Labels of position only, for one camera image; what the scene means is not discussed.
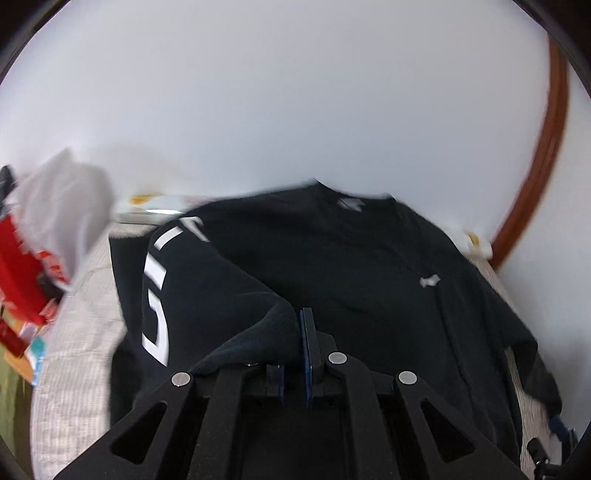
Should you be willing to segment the blue tissue pack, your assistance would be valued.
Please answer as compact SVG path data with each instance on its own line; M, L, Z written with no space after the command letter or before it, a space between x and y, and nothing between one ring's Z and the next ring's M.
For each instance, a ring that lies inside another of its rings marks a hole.
M42 362L45 356L45 341L42 336L37 336L25 350L25 358L32 369L31 385L36 386L41 374Z

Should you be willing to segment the white Miniso plastic bag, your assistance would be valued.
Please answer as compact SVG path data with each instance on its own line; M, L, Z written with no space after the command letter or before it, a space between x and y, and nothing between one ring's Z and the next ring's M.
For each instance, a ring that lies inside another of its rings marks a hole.
M25 246L64 288L106 228L113 201L108 175L69 149L38 166L8 196Z

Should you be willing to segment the red paper shopping bag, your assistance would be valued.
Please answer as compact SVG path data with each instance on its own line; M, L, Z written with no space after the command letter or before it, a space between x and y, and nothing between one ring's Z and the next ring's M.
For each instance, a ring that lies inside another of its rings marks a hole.
M57 303L42 288L39 280L45 271L42 263L25 247L7 214L1 220L1 344L15 357L21 357L29 340L21 338L5 319L43 327L53 321Z

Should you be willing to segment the striped beige quilt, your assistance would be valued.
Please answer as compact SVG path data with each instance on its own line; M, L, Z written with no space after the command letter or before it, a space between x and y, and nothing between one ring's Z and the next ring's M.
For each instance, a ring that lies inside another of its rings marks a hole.
M150 229L109 225L60 303L32 396L30 442L36 479L54 478L109 428L111 360L125 332L109 237L134 237Z

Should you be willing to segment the black long-sleeve sweatshirt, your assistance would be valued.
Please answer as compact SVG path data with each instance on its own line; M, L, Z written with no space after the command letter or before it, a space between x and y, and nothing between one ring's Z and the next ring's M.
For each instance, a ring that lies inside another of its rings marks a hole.
M109 246L125 325L113 425L178 372L283 368L283 398L240 407L230 479L356 479L339 416L305 403L304 308L370 371L416 373L519 467L518 391L561 410L514 310L442 230L391 197L313 183L211 202Z

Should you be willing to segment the white patterned bed sheet edge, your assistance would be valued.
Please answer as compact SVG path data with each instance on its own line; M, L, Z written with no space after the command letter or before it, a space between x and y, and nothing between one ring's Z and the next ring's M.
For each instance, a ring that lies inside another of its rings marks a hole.
M211 198L200 196L132 195L114 203L111 220L120 224L160 225L209 202Z

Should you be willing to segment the green bed sheet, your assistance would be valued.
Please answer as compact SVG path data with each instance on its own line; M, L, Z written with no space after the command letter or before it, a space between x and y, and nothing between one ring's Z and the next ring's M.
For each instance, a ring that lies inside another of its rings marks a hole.
M1 349L1 437L16 462L33 478L30 449L32 387L4 359Z

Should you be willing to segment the brown wooden door frame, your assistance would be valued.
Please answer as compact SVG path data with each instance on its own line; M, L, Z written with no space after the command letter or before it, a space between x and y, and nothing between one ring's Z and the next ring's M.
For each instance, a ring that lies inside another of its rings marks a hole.
M532 221L550 183L564 138L570 100L568 60L551 36L548 46L546 110L528 173L492 243L490 264L494 270L504 264Z

